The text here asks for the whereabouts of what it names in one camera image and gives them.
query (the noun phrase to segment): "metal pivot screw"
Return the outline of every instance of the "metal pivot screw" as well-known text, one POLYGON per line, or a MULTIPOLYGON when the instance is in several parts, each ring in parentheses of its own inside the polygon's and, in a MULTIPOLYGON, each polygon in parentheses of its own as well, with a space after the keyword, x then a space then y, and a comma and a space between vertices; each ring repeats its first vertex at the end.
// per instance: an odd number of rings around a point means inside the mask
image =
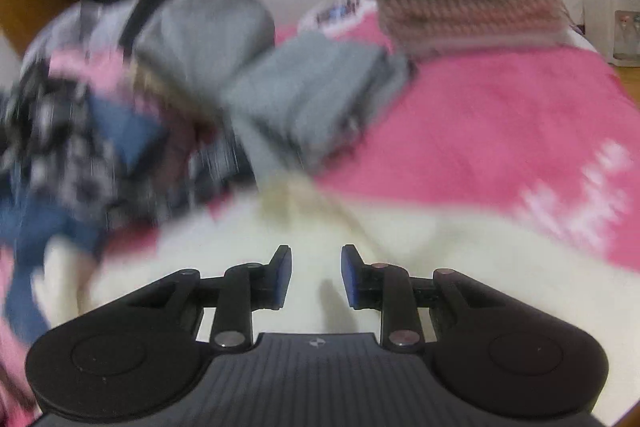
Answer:
POLYGON ((398 347, 414 346, 420 342, 420 335, 411 330, 398 330, 393 331, 389 335, 389 340, 392 344, 398 347))
POLYGON ((218 333, 214 338, 214 342, 220 347, 238 347, 246 340, 244 335, 240 331, 222 331, 218 333))

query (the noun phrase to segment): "wooden floor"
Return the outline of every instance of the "wooden floor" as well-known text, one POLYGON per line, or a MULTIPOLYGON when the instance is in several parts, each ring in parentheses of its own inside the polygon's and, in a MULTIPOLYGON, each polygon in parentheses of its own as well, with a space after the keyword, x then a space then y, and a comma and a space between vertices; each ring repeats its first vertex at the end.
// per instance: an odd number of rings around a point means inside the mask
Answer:
POLYGON ((626 92, 640 106, 640 68, 616 68, 626 92))

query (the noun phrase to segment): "black strap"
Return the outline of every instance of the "black strap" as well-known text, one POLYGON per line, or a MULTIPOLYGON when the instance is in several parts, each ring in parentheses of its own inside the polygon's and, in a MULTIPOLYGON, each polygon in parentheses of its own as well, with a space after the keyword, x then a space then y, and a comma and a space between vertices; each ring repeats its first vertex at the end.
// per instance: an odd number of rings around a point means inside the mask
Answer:
POLYGON ((133 42, 151 16, 168 0, 138 0, 124 26, 118 45, 126 58, 131 56, 133 42))

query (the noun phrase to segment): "blue folded cloth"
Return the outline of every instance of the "blue folded cloth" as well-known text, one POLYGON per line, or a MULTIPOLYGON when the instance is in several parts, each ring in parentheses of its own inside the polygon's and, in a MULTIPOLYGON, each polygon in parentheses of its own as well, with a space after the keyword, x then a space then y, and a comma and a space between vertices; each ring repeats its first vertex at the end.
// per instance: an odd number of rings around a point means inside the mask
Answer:
POLYGON ((127 174, 140 165, 145 155, 162 149, 168 131, 155 118, 93 94, 89 95, 88 104, 95 129, 116 148, 127 174))

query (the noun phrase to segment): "bed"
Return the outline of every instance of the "bed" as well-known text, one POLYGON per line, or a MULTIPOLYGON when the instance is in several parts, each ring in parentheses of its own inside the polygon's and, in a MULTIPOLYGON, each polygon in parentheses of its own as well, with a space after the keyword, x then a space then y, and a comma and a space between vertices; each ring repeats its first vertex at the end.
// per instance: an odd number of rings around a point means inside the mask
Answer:
MULTIPOLYGON (((281 28, 278 40, 295 33, 281 28)), ((374 9, 333 36, 390 45, 374 9)), ((610 363, 594 414, 612 425, 640 396, 640 113, 588 42, 570 38, 421 64, 315 180, 284 176, 117 237, 86 285, 77 257, 53 245, 32 282, 39 308, 55 326, 178 269, 212 277, 287 244, 287 304, 256 312, 257 333, 377 332, 377 314, 350 311, 342 289, 340 248, 353 243, 368 263, 419 277, 454 268, 590 332, 610 363)), ((11 261, 1 258, 6 289, 11 261)), ((24 383, 24 346, 0 333, 5 365, 24 383)))

